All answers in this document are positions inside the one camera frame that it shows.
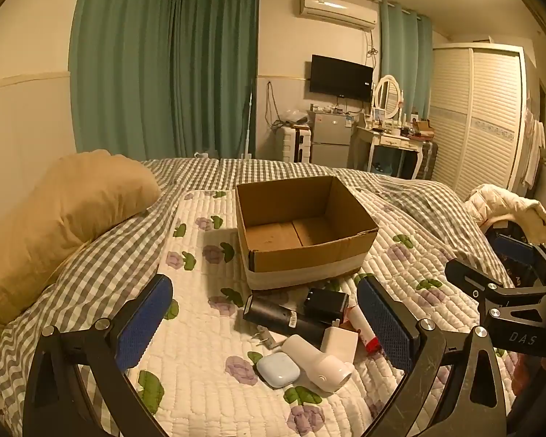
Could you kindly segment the person's right hand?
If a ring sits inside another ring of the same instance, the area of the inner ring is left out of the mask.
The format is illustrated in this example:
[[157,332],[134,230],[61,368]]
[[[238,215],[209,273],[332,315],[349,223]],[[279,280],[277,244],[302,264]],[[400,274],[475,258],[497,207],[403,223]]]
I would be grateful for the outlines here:
[[512,391],[517,397],[528,388],[539,369],[546,371],[546,358],[528,357],[525,354],[518,355],[511,383]]

